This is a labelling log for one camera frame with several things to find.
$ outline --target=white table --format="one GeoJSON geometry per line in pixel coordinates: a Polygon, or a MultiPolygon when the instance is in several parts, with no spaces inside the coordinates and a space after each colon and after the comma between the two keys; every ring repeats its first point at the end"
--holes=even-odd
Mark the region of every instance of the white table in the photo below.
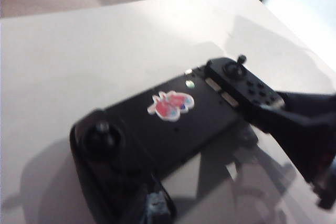
{"type": "MultiPolygon", "coordinates": [[[[69,149],[71,125],[209,58],[243,53],[246,66],[277,90],[336,87],[335,73],[257,0],[146,0],[2,19],[1,29],[4,224],[94,223],[69,149]]],[[[204,154],[208,177],[199,174],[197,155],[164,181],[185,208],[177,223],[335,219],[335,211],[315,206],[278,144],[255,132],[257,148],[234,152],[239,168],[226,166],[227,150],[215,146],[204,154]]]]}

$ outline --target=sticker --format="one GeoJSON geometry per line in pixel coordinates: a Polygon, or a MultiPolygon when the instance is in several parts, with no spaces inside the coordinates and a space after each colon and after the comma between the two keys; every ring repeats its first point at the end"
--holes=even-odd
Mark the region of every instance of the sticker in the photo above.
{"type": "Polygon", "coordinates": [[[157,114],[163,121],[176,122],[181,113],[187,113],[194,107],[194,99],[185,93],[159,92],[159,96],[153,95],[154,103],[147,108],[150,115],[157,114]]]}

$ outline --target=thumbstick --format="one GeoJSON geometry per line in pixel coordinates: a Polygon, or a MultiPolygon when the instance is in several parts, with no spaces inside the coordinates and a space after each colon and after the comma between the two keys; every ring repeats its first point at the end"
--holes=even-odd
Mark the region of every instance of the thumbstick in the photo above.
{"type": "Polygon", "coordinates": [[[231,61],[223,66],[223,71],[232,80],[242,80],[246,75],[243,64],[246,61],[245,55],[239,55],[237,62],[231,61]]]}
{"type": "Polygon", "coordinates": [[[84,153],[98,160],[113,155],[119,145],[121,136],[108,122],[98,122],[82,139],[84,153]]]}
{"type": "Polygon", "coordinates": [[[242,64],[245,63],[246,59],[247,59],[247,58],[246,58],[245,55],[239,55],[239,56],[238,56],[238,59],[237,59],[237,63],[240,64],[240,65],[242,65],[242,64]]]}

